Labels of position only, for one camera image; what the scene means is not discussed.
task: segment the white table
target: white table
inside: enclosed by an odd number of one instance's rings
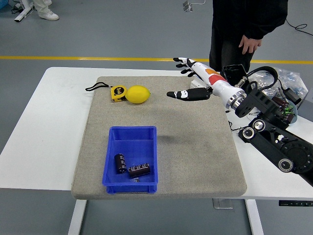
[[[92,100],[92,93],[85,88],[100,76],[158,75],[181,76],[179,71],[165,70],[47,69],[0,155],[0,188],[71,190]],[[237,118],[234,112],[227,117],[233,128],[246,126],[252,119]],[[304,118],[299,117],[288,130],[313,142],[313,134],[308,132],[313,123]],[[313,187],[299,175],[281,172],[237,132],[233,137],[247,183],[240,198],[313,200]],[[251,202],[247,200],[248,211]],[[77,202],[75,210],[80,207],[83,213],[84,203]]]

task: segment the orange sticker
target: orange sticker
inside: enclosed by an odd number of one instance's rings
[[[206,69],[205,71],[207,72],[208,75],[213,74],[213,73],[219,75],[219,73],[216,72],[215,70]]]

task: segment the black jacket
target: black jacket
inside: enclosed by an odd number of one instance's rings
[[[213,24],[229,37],[262,39],[284,24],[288,0],[213,0]]]

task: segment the black electrolytic capacitor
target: black electrolytic capacitor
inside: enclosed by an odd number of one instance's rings
[[[124,155],[119,153],[114,156],[117,174],[127,171]]]
[[[149,174],[150,173],[149,163],[129,167],[128,172],[131,178]]]

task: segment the yellow lemon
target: yellow lemon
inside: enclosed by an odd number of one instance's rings
[[[150,96],[150,91],[144,86],[135,85],[129,87],[126,92],[126,99],[134,104],[140,104],[145,102]]]

